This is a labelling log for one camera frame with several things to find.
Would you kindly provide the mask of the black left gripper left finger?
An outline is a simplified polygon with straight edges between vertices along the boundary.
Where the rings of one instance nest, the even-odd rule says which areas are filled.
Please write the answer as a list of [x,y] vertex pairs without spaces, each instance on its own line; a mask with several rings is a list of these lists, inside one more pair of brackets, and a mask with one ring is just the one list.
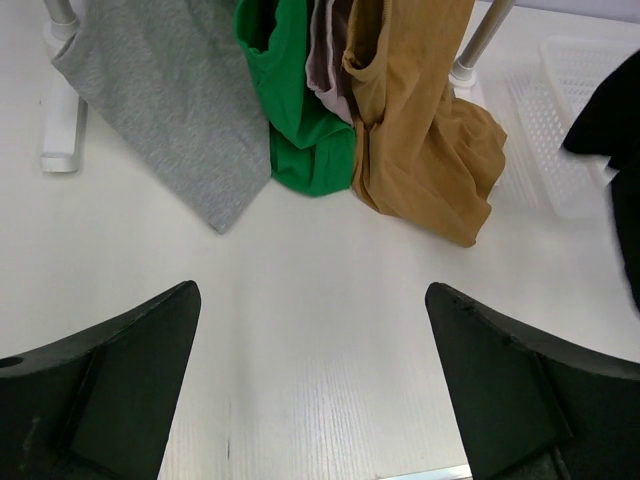
[[157,478],[200,311],[199,288],[185,281],[3,358],[2,478]]

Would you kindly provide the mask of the black tank top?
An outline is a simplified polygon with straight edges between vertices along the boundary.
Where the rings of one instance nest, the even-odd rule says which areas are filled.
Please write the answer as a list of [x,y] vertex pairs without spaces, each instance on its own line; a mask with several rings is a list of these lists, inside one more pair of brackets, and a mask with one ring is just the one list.
[[610,182],[614,224],[631,297],[639,303],[639,53],[596,88],[566,134],[562,148],[602,156]]

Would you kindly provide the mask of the mustard brown tank top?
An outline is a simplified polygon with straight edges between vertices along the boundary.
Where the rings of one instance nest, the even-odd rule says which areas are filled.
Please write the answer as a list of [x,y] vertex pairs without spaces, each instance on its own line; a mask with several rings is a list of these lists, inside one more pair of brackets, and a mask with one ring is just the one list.
[[355,108],[356,195],[465,248],[491,213],[507,139],[449,83],[473,6],[356,1],[342,58]]

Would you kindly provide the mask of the mauve pink tank top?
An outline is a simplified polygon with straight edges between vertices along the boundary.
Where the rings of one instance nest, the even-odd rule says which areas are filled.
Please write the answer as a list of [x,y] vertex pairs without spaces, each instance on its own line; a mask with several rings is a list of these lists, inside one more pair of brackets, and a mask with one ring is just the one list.
[[352,4],[350,0],[312,2],[309,53],[305,63],[307,87],[327,110],[348,125],[353,125],[353,118],[347,99],[342,57]]

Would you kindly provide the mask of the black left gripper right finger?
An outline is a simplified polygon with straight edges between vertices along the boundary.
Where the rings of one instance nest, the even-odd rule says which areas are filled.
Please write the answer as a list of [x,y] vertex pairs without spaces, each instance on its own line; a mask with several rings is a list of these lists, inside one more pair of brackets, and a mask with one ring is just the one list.
[[639,366],[443,283],[426,310],[475,479],[636,479]]

